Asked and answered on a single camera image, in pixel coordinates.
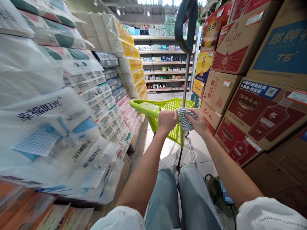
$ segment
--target person's left hand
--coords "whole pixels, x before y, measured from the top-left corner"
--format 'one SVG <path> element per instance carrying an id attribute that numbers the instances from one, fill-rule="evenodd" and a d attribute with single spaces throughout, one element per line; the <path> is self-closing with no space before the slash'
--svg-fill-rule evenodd
<path id="1" fill-rule="evenodd" d="M 178 114 L 177 111 L 167 111 L 163 110 L 159 113 L 158 117 L 158 124 L 159 130 L 165 133 L 166 135 L 169 134 L 170 131 L 176 126 L 178 122 Z"/>

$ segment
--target hand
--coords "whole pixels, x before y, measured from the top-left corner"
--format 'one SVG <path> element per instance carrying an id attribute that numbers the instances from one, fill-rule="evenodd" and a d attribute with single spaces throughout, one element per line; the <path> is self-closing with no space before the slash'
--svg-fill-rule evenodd
<path id="1" fill-rule="evenodd" d="M 170 131 L 176 126 L 178 122 L 177 111 L 163 110 L 159 113 L 158 124 L 159 130 L 168 135 Z"/>
<path id="2" fill-rule="evenodd" d="M 195 129 L 195 131 L 202 137 L 205 138 L 206 135 L 209 132 L 208 127 L 206 125 L 206 120 L 205 117 L 202 115 L 201 111 L 199 109 L 188 109 L 190 111 L 192 111 L 197 119 L 194 119 L 191 115 L 189 114 L 185 114 L 185 117 L 188 119 L 189 122 L 191 122 L 193 128 Z"/>

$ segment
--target striped cloth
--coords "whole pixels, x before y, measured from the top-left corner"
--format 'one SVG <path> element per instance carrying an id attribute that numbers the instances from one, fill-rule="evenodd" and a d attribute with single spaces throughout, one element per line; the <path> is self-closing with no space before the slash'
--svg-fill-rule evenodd
<path id="1" fill-rule="evenodd" d="M 183 130 L 185 131 L 191 131 L 193 130 L 193 126 L 191 122 L 188 121 L 188 119 L 185 117 L 185 114 L 190 114 L 194 119 L 197 119 L 197 116 L 190 110 L 187 110 L 186 108 L 178 108 L 176 109 L 179 117 L 179 123 Z"/>

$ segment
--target jeans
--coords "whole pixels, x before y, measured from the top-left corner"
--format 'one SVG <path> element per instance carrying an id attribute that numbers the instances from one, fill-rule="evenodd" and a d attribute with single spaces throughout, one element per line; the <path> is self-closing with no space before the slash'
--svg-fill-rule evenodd
<path id="1" fill-rule="evenodd" d="M 149 200 L 146 230 L 180 228 L 178 191 L 185 230 L 224 229 L 207 190 L 205 180 L 194 165 L 180 171 L 178 185 L 170 169 L 160 169 Z"/>

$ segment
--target yellow-green plastic basket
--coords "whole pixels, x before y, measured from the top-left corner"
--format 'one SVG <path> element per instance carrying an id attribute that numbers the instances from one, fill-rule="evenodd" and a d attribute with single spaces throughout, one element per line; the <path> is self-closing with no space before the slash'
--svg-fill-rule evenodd
<path id="1" fill-rule="evenodd" d="M 153 132 L 156 132 L 158 130 L 158 127 L 159 127 L 159 125 L 158 125 L 159 112 L 147 110 L 147 109 L 139 106 L 139 104 L 141 104 L 143 102 L 148 102 L 148 103 L 157 105 L 157 106 L 159 106 L 163 109 L 173 111 L 175 109 L 182 107 L 183 99 L 173 98 L 173 99 L 170 99 L 170 100 L 167 100 L 167 101 L 147 101 L 147 100 L 131 100 L 130 101 L 130 106 L 132 108 L 135 108 L 138 112 L 143 113 L 147 116 L 148 122 L 151 126 L 151 129 L 153 130 Z M 185 107 L 186 108 L 194 108 L 194 105 L 195 105 L 195 102 L 187 101 L 187 100 L 185 101 Z M 178 143 L 180 145 L 180 147 L 183 148 L 183 145 L 184 145 L 183 140 L 185 138 L 185 131 L 181 128 L 179 120 L 178 120 L 175 128 L 172 131 L 170 131 L 170 133 L 168 134 L 167 137 L 169 139 L 171 139 L 172 141 Z"/>

